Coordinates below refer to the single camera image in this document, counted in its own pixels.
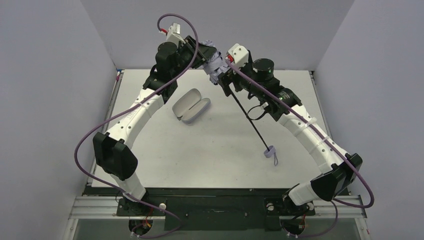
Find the lavender umbrella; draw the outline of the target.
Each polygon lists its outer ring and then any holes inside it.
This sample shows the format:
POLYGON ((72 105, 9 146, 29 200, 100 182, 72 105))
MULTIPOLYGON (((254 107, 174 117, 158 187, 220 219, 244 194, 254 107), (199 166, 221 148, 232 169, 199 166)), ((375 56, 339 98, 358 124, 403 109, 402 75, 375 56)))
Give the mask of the lavender umbrella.
MULTIPOLYGON (((209 60, 206 61, 202 65, 203 70, 205 73, 209 76, 209 80, 214 84, 218 85, 218 76, 221 73, 226 72, 230 69, 229 65, 225 63, 224 58, 222 57, 222 54, 219 50, 217 50, 215 53, 212 54, 209 60)), ((236 97, 235 93, 232 91, 230 87, 227 88, 227 90, 224 90, 225 93, 228 93, 237 103, 238 107, 243 112, 246 119, 249 121, 250 125, 253 127, 254 131, 256 132, 257 136, 265 146, 265 150, 263 152, 264 156, 266 158, 273 158, 273 165, 276 167, 279 164, 279 160, 276 154, 276 149, 273 145, 268 145, 266 141, 264 140, 263 136, 261 135, 260 131, 254 124, 254 120, 249 117, 248 112, 245 110, 243 105, 240 103, 240 100, 236 97)))

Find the lavender umbrella case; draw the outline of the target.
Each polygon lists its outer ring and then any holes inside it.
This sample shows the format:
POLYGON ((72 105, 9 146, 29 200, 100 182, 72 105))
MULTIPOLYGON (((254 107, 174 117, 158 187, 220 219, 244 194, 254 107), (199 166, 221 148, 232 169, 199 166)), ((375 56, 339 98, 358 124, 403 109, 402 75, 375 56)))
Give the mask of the lavender umbrella case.
POLYGON ((209 108, 210 104, 209 98, 203 98, 198 89, 192 88, 176 101, 172 106, 172 112, 179 121, 190 125, 209 108))

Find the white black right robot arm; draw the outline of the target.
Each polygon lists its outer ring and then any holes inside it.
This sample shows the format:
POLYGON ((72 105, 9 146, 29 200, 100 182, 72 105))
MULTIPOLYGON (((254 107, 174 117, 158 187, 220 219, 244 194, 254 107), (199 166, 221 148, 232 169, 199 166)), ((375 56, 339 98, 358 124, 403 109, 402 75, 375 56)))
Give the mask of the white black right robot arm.
POLYGON ((226 96, 234 91, 247 91, 248 98, 257 98, 265 114, 286 128, 315 161, 320 175, 295 185, 283 194, 286 209, 296 209, 314 200, 336 201, 355 179, 363 160, 337 145, 323 132, 307 111, 301 99, 274 76, 274 62, 267 58, 244 60, 237 66, 224 58, 215 75, 226 96))

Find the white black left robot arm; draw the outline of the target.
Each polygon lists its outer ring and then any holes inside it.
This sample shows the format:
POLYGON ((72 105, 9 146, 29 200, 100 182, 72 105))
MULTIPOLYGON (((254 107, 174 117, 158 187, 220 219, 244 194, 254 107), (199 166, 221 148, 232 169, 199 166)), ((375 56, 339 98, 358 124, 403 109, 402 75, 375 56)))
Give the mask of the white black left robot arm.
POLYGON ((116 182, 128 201, 151 207, 148 191, 136 169, 138 159, 132 152, 139 133, 171 98, 178 87, 177 79, 188 69, 204 68, 209 73, 220 52, 211 40, 196 42, 191 36, 183 40, 166 40, 157 48, 155 64, 131 107, 115 116, 118 120, 106 132, 93 139, 96 164, 116 182))

